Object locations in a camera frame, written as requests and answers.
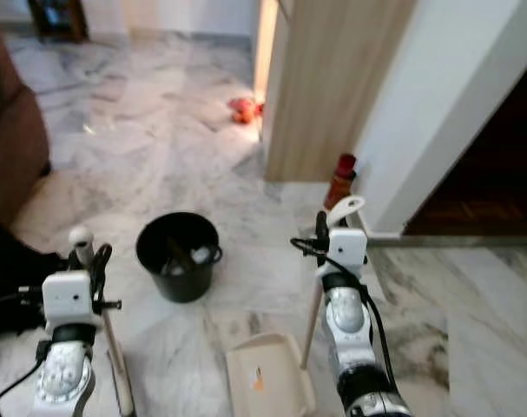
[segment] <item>brown sofa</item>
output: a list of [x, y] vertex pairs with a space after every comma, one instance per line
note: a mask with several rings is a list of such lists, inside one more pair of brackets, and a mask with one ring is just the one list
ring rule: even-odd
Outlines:
[[41, 174], [49, 143], [33, 91], [23, 84], [0, 33], [0, 222], [10, 225]]

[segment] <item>black bag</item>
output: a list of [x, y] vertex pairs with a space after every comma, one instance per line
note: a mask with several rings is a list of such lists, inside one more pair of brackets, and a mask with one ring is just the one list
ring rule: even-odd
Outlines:
[[[66, 260], [57, 253], [42, 254], [20, 242], [0, 224], [0, 297], [22, 286], [41, 286], [47, 276], [66, 269]], [[38, 306], [19, 300], [0, 303], [0, 333], [21, 333], [44, 325]]]

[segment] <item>black bucket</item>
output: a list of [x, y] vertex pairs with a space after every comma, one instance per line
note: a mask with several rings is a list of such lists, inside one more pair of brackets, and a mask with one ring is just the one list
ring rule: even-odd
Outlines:
[[[180, 275], [163, 275], [161, 270], [171, 256], [167, 244], [169, 237], [186, 253], [202, 246], [211, 248], [209, 260]], [[162, 296], [176, 302], [201, 297], [211, 284], [213, 265], [222, 257], [213, 224], [201, 215], [184, 212], [164, 215], [148, 224], [138, 236], [135, 253], [153, 276]]]

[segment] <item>orange toy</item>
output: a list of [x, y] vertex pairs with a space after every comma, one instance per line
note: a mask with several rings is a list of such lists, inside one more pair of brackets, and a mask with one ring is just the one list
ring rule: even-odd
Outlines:
[[233, 98], [228, 107], [234, 110], [232, 118], [237, 123], [249, 124], [256, 116], [263, 113], [263, 103], [257, 104], [253, 98]]

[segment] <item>dustpan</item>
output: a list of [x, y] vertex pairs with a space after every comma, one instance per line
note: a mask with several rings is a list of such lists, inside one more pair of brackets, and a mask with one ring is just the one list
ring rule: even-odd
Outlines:
[[301, 363], [300, 350], [290, 334], [258, 334], [228, 351], [234, 416], [311, 415], [315, 394]]

